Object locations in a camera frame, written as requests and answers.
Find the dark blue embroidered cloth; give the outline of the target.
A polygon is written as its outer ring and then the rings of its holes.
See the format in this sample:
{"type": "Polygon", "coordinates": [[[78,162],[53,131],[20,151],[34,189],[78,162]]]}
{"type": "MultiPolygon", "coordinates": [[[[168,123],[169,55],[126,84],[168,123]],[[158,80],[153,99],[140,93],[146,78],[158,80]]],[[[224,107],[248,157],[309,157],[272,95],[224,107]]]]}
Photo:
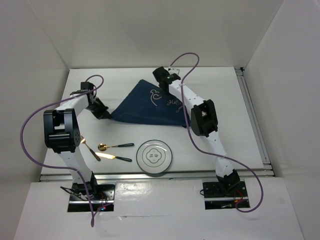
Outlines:
{"type": "Polygon", "coordinates": [[[159,87],[144,79],[111,113],[111,119],[129,124],[187,126],[182,102],[173,95],[162,93],[159,87]]]}

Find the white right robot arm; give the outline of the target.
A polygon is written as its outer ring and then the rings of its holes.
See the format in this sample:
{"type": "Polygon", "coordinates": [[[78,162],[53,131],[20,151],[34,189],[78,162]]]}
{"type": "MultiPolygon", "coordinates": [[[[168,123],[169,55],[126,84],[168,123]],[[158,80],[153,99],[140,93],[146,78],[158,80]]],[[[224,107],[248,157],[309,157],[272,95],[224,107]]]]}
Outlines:
{"type": "Polygon", "coordinates": [[[207,145],[209,152],[215,156],[214,168],[218,190],[223,196],[230,196],[240,183],[240,177],[227,159],[226,151],[218,133],[218,118],[214,102],[198,96],[181,80],[159,80],[160,89],[184,102],[189,117],[190,129],[207,145]]]}

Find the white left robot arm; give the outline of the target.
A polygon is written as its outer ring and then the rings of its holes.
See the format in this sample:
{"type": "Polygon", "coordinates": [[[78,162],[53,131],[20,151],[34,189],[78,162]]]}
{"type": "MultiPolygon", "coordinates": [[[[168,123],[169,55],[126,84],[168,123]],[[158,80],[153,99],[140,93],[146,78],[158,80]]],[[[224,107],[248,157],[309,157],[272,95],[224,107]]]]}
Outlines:
{"type": "Polygon", "coordinates": [[[62,105],[43,113],[45,145],[65,163],[71,173],[75,192],[81,193],[88,200],[97,197],[99,187],[79,148],[81,133],[77,116],[83,110],[88,110],[98,120],[110,119],[108,109],[92,93],[82,95],[73,92],[62,105]]]}

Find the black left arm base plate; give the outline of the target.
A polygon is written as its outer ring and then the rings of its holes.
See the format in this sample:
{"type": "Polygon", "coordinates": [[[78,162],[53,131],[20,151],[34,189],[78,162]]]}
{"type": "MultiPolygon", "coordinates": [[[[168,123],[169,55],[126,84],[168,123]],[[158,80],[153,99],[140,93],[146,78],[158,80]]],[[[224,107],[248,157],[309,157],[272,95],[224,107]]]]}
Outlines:
{"type": "MultiPolygon", "coordinates": [[[[69,194],[67,207],[68,213],[84,213],[91,211],[88,197],[80,191],[77,191],[74,184],[71,188],[62,186],[60,188],[69,194]]],[[[100,212],[113,212],[115,190],[116,185],[114,183],[98,185],[97,193],[90,194],[93,211],[96,212],[99,210],[100,212]]]]}

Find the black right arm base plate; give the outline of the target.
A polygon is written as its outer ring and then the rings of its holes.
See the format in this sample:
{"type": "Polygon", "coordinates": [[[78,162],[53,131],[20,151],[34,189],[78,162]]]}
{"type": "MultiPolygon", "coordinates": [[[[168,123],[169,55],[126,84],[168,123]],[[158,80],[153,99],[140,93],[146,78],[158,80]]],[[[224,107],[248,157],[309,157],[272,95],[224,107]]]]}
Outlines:
{"type": "Polygon", "coordinates": [[[199,191],[204,197],[206,210],[235,209],[236,204],[241,208],[250,208],[246,184],[241,181],[231,191],[224,191],[217,181],[203,182],[202,189],[199,191]]]}

